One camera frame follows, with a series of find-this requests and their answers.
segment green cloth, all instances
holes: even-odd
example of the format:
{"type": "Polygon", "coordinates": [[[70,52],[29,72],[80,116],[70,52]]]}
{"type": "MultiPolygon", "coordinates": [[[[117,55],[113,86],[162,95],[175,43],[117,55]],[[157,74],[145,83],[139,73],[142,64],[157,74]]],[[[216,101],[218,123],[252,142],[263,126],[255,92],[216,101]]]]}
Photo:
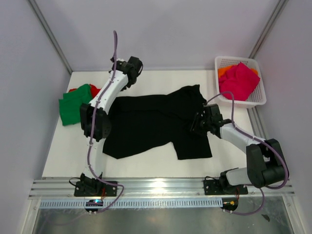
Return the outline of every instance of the green cloth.
{"type": "Polygon", "coordinates": [[[75,91],[63,94],[59,99],[59,115],[63,126],[80,122],[80,106],[92,100],[91,87],[89,84],[77,88],[75,91]]]}

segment black t-shirt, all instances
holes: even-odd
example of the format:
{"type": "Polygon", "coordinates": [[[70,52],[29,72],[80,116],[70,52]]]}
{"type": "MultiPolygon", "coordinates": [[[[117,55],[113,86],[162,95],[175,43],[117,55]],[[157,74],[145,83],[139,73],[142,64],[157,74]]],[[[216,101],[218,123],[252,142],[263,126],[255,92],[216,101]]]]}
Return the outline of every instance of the black t-shirt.
{"type": "Polygon", "coordinates": [[[199,85],[168,95],[117,97],[109,112],[112,130],[103,152],[118,159],[172,142],[178,159],[212,157],[208,138],[190,131],[205,102],[199,85]]]}

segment gray wall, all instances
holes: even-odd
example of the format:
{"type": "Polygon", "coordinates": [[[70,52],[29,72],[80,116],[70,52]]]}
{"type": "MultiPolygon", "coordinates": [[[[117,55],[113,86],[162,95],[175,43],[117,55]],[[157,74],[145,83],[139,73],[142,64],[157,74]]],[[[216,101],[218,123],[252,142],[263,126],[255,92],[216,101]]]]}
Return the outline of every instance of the gray wall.
{"type": "Polygon", "coordinates": [[[214,68],[247,57],[277,0],[37,0],[74,71],[107,70],[118,56],[146,69],[214,68]]]}
{"type": "Polygon", "coordinates": [[[305,217],[312,217],[312,2],[289,1],[257,61],[267,95],[259,107],[282,145],[305,217]]]}
{"type": "Polygon", "coordinates": [[[0,232],[16,234],[69,74],[25,0],[0,1],[0,232]]]}

